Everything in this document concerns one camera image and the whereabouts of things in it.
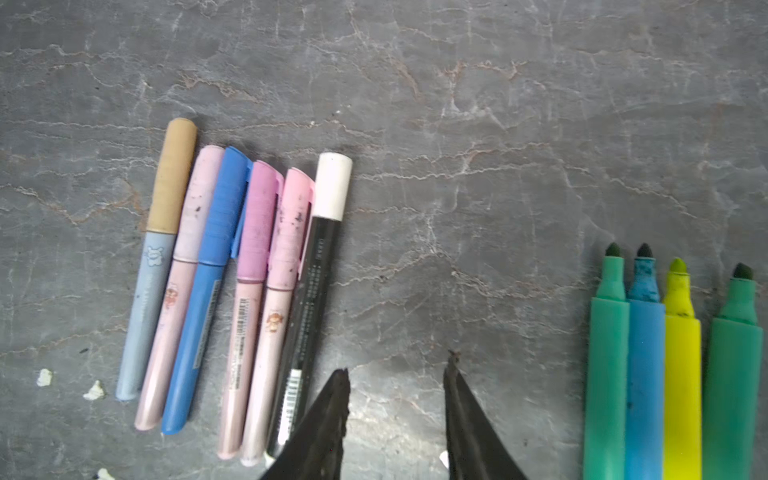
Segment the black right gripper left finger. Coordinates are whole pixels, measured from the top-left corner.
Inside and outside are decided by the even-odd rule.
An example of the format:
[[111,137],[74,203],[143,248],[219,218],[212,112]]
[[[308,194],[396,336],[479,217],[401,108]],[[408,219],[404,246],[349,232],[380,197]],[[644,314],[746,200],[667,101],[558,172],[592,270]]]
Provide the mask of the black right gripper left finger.
[[335,370],[295,434],[261,478],[339,480],[350,392],[348,370]]

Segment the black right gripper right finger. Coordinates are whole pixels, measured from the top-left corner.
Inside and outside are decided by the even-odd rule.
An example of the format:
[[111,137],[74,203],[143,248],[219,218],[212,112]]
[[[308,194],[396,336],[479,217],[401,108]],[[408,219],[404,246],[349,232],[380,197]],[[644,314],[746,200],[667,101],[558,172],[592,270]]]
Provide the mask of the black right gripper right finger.
[[450,479],[527,479],[504,447],[449,352],[443,373]]

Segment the black pen white cap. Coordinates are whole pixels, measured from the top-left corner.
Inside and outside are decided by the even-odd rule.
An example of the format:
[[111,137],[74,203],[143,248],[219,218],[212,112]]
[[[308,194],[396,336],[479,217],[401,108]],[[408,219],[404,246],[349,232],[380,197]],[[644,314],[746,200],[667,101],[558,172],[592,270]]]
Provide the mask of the black pen white cap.
[[323,152],[319,156],[308,237],[264,452],[267,467],[274,464],[305,416],[352,167],[352,159],[341,153]]

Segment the teal green highlighter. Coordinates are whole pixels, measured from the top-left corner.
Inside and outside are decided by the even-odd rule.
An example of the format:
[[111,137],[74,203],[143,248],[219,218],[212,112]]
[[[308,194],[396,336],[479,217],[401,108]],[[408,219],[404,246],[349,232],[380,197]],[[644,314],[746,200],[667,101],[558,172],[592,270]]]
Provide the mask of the teal green highlighter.
[[624,259],[611,243],[602,263],[598,290],[591,300],[585,395],[583,477],[623,479],[629,303]]

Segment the light blue highlighter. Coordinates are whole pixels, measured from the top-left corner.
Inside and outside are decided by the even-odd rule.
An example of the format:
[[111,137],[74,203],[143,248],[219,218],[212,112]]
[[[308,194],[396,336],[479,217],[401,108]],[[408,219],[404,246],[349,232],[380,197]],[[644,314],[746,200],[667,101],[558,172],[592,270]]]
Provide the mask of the light blue highlighter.
[[663,463],[665,307],[656,260],[644,243],[634,259],[627,373],[625,477],[660,479]]

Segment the yellow highlighter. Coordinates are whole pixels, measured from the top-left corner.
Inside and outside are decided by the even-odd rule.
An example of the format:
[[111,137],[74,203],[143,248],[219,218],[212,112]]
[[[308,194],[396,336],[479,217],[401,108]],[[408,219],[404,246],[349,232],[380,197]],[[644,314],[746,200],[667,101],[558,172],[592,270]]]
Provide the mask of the yellow highlighter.
[[701,322],[691,300],[686,263],[676,258],[667,274],[663,472],[664,479],[702,477]]

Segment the dark blue pen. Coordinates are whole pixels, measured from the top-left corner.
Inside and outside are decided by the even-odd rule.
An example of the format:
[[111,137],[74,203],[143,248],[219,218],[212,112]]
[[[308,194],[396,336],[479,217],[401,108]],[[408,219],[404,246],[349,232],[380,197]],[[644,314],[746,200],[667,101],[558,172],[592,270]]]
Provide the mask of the dark blue pen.
[[251,168],[237,148],[224,150],[162,417],[165,435],[179,433],[190,413],[225,269],[239,248]]

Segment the purple capped pink pen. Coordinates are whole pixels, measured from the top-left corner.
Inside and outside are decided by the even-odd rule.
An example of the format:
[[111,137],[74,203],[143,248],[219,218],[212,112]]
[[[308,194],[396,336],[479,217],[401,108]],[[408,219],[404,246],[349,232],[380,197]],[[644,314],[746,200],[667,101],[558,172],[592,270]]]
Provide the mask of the purple capped pink pen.
[[252,164],[232,257],[237,260],[232,327],[223,389],[217,455],[229,460],[240,450],[257,342],[257,323],[267,275],[276,206],[283,176],[258,160]]

